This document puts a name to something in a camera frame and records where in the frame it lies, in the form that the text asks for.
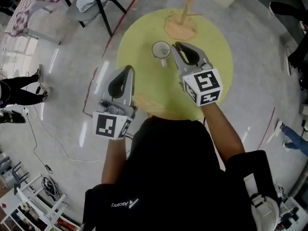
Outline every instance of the table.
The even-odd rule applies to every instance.
[[[60,41],[28,28],[30,16],[36,10],[44,9],[45,11],[51,13],[51,11],[45,9],[45,7],[53,3],[57,3],[58,1],[59,0],[21,0],[8,23],[5,33],[12,37],[26,36],[36,39],[42,38],[59,45]]]
[[[152,55],[152,45],[165,41],[169,45],[176,40],[164,30],[166,18],[182,10],[163,9],[138,19],[124,34],[117,53],[117,68],[132,65],[135,69],[135,94],[133,101],[140,109],[160,118],[170,120],[198,120],[202,111],[182,90],[179,73],[172,55],[163,68]],[[233,60],[230,48],[219,29],[200,15],[193,17],[197,35],[187,41],[201,48],[214,68],[219,70],[223,83],[220,103],[232,83]]]

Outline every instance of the white sneaker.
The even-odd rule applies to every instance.
[[[43,65],[42,64],[39,64],[38,65],[38,69],[37,69],[37,72],[35,73],[36,75],[38,75],[38,82],[39,83],[42,83],[44,81],[44,76],[43,76]]]
[[[287,67],[287,74],[288,76],[291,76],[292,65],[290,64],[288,57],[292,54],[292,52],[289,47],[285,48],[285,52],[286,52],[285,61],[286,61],[286,67]]]
[[[278,120],[277,125],[274,130],[274,134],[276,137],[280,134],[282,125],[283,125],[282,121]]]
[[[287,148],[287,147],[285,146],[285,142],[282,143],[282,147],[283,147],[287,152],[290,151],[290,148]]]
[[[304,79],[303,78],[300,78],[299,80],[298,80],[298,83],[299,83],[299,88],[301,89],[301,90],[304,90],[304,88],[303,88],[303,86],[302,86],[302,83],[304,82]]]
[[[46,90],[43,92],[43,103],[46,102],[52,94],[52,87],[48,87]]]
[[[272,10],[271,7],[270,7],[270,4],[271,4],[271,2],[269,3],[269,12],[270,12],[272,15],[275,15],[274,12],[273,12],[273,10]]]
[[[302,21],[300,21],[299,24],[300,24],[300,28],[303,30],[303,33],[306,35],[307,31],[306,31],[306,28],[304,26],[304,23]]]

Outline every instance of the white box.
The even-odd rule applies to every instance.
[[[203,106],[221,98],[223,85],[216,68],[183,77],[184,91],[196,103]]]
[[[124,115],[93,112],[94,134],[110,140],[121,140],[133,119]]]

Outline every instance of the checkered tablecloth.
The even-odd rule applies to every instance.
[[[11,17],[5,32],[12,37],[18,37],[23,33],[27,33],[28,20],[31,16],[29,11],[31,7],[38,1],[56,3],[59,0],[21,0]]]

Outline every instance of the person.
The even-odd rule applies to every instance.
[[[308,142],[279,120],[275,128],[275,135],[277,136],[280,132],[283,132],[292,141],[289,143],[282,143],[282,147],[287,152],[291,149],[300,150],[303,154],[308,156]]]
[[[297,9],[289,4],[282,2],[271,2],[269,4],[269,11],[273,14],[290,15],[301,21],[303,28],[308,28],[308,10]],[[287,73],[291,75],[291,68],[300,67],[304,58],[308,52],[308,34],[304,35],[304,38],[298,45],[297,49],[288,56]]]
[[[0,80],[0,108],[9,104],[34,105],[47,101],[52,92],[52,88],[47,88],[42,95],[36,95],[21,88],[43,81],[42,65],[39,65],[37,72],[30,77],[6,78]]]
[[[125,140],[109,141],[101,184],[85,194],[84,231],[257,230],[243,178],[253,173],[260,194],[278,201],[266,154],[246,153],[215,103],[201,109],[211,136],[199,121],[153,116],[133,137],[128,159]]]

